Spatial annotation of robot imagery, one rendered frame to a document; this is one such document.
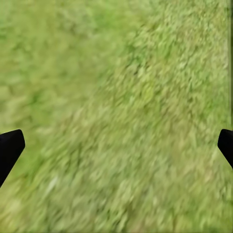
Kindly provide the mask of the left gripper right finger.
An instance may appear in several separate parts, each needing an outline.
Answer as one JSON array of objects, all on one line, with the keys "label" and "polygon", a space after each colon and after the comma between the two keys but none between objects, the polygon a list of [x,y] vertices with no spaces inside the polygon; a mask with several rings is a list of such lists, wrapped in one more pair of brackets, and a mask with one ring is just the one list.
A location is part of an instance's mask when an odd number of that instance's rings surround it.
[{"label": "left gripper right finger", "polygon": [[221,129],[217,145],[233,168],[233,131],[227,129]]}]

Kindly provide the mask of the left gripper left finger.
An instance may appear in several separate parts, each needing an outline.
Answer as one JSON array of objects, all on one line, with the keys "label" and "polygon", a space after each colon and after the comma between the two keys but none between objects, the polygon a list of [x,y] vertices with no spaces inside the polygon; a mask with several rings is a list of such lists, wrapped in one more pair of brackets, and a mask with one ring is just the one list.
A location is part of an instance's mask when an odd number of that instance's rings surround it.
[{"label": "left gripper left finger", "polygon": [[21,129],[0,134],[0,187],[25,148]]}]

